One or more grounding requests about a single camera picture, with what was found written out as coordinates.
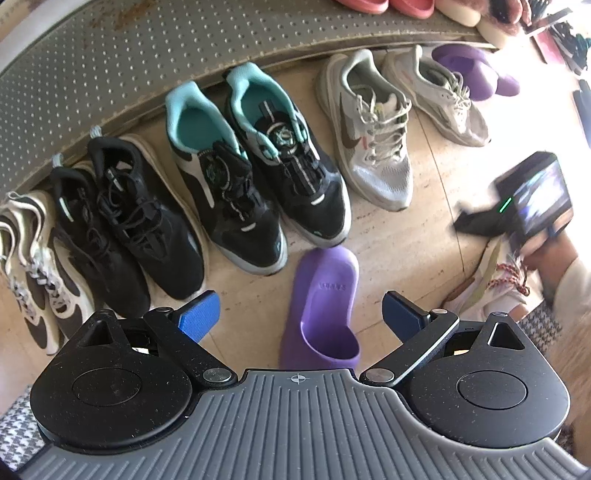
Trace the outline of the purple slide slipper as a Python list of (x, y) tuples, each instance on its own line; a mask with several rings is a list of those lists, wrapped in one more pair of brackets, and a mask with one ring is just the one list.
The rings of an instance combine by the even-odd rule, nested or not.
[(521, 92), (520, 83), (498, 66), (492, 53), (463, 44), (445, 44), (436, 47), (431, 55), (439, 64), (462, 75), (473, 101), (485, 101), (494, 95), (513, 97)]
[(344, 246), (301, 257), (280, 343), (281, 369), (356, 369), (361, 346), (351, 317), (359, 276), (359, 261)]

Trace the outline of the black teal running sneaker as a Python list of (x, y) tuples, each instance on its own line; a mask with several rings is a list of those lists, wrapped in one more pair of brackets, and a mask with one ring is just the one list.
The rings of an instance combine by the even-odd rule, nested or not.
[(346, 182), (287, 91), (252, 62), (229, 70), (225, 113), (284, 219), (321, 248), (352, 226)]

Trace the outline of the black sneaker white sole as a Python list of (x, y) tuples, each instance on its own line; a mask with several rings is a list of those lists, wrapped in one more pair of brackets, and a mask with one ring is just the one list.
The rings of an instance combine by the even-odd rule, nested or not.
[(123, 318), (140, 317), (150, 307), (144, 274), (115, 238), (97, 206), (98, 187), (85, 168), (55, 166), (49, 175), (57, 234), (92, 292)]

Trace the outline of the grey white running sneaker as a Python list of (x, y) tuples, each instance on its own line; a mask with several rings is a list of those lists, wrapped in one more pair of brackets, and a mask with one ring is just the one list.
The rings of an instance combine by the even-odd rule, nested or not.
[(384, 210), (408, 208), (414, 188), (407, 146), (410, 99), (384, 78), (368, 49), (329, 57), (315, 90), (349, 186)]

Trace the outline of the worn white sneaker red laces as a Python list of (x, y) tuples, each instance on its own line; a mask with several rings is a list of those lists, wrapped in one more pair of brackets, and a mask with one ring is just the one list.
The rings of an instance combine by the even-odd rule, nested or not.
[(541, 301), (537, 280), (531, 280), (522, 259), (501, 236), (488, 242), (478, 267), (448, 295), (442, 307), (462, 319), (484, 322), (495, 312), (517, 310), (524, 317)]

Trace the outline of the black slippers on floor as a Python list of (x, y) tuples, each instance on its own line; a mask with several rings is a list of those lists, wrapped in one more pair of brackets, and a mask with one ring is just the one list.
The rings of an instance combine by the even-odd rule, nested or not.
[(579, 88), (572, 93), (588, 146), (591, 147), (591, 90), (588, 82), (579, 80)]

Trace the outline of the houndstooth trouser leg right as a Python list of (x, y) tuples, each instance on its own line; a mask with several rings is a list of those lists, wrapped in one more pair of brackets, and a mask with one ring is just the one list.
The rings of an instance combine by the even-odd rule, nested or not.
[(571, 396), (567, 425), (574, 456), (590, 463), (590, 267), (572, 244), (554, 241), (526, 258), (544, 285), (545, 299), (522, 326), (563, 380)]

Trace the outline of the houndstooth trouser leg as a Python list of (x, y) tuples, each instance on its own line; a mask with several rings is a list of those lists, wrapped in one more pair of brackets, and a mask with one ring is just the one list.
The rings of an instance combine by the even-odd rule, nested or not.
[(526, 258), (544, 285), (545, 299), (522, 326), (563, 380), (571, 396), (567, 425), (574, 456), (590, 463), (590, 267), (572, 244), (554, 241)]
[(0, 419), (1, 460), (13, 471), (45, 446), (30, 405), (31, 389), (28, 385)]

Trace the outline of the pink bathroom scale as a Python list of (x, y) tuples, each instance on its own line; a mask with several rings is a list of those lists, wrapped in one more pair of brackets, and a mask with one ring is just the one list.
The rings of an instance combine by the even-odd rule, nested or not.
[(548, 30), (541, 31), (532, 36), (542, 59), (548, 65), (563, 65), (563, 56), (552, 35)]

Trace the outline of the dark sneakers by scale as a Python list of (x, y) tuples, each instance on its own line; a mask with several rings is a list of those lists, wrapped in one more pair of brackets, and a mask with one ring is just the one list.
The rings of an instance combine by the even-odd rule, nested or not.
[(567, 22), (558, 22), (549, 28), (569, 68), (581, 76), (588, 68), (587, 54), (590, 49), (590, 38), (576, 32)]

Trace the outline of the pink fluffy slipper right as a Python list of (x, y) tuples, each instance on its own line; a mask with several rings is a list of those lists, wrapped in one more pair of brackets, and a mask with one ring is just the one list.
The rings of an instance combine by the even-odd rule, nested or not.
[(532, 10), (526, 0), (494, 0), (486, 2), (476, 29), (497, 49), (503, 49), (524, 34), (532, 23)]

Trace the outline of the pink fluffy slipper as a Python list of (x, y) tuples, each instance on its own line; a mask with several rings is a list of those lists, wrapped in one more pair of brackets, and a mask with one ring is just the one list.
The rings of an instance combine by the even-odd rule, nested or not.
[(532, 10), (526, 0), (494, 0), (486, 2), (476, 29), (497, 49), (503, 49), (524, 34), (532, 23)]
[(482, 18), (472, 1), (436, 0), (435, 7), (449, 19), (466, 27), (475, 27)]

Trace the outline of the pink fluffy slipper left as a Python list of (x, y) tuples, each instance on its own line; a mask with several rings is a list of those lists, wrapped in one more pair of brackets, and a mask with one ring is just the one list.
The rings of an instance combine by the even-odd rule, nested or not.
[(472, 1), (436, 0), (435, 7), (449, 19), (466, 27), (475, 27), (482, 18)]

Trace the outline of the houndstooth trouser leg left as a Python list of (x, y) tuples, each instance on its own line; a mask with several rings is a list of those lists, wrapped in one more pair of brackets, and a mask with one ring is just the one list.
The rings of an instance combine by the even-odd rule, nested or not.
[(1, 460), (13, 471), (45, 446), (30, 405), (31, 389), (28, 385), (0, 419)]

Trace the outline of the pink slide slipper right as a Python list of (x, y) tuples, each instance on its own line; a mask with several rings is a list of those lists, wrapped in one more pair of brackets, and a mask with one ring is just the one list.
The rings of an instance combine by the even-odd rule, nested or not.
[(430, 18), (435, 10), (434, 0), (390, 0), (390, 5), (400, 13), (419, 20)]

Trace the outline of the pink slide slipper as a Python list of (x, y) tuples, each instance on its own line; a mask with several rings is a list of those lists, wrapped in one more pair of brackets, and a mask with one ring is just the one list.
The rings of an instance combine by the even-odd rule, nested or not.
[(370, 15), (381, 15), (390, 6), (389, 0), (335, 0), (353, 11)]
[(419, 20), (430, 18), (435, 10), (434, 0), (390, 0), (390, 5), (400, 13)]

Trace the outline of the pink slide slipper left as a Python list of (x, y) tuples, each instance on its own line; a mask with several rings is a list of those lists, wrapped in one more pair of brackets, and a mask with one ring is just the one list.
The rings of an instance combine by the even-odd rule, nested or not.
[(381, 15), (390, 6), (389, 0), (335, 0), (353, 11), (370, 15)]

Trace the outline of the metal perforated shoe rack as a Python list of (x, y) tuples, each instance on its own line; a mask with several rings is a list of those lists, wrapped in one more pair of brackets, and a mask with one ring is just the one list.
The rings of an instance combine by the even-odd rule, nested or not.
[(1, 5), (1, 188), (37, 182), (54, 154), (83, 154), (174, 86), (212, 85), (235, 65), (413, 43), (481, 44), (440, 13), (416, 20), (335, 1), (5, 1)]

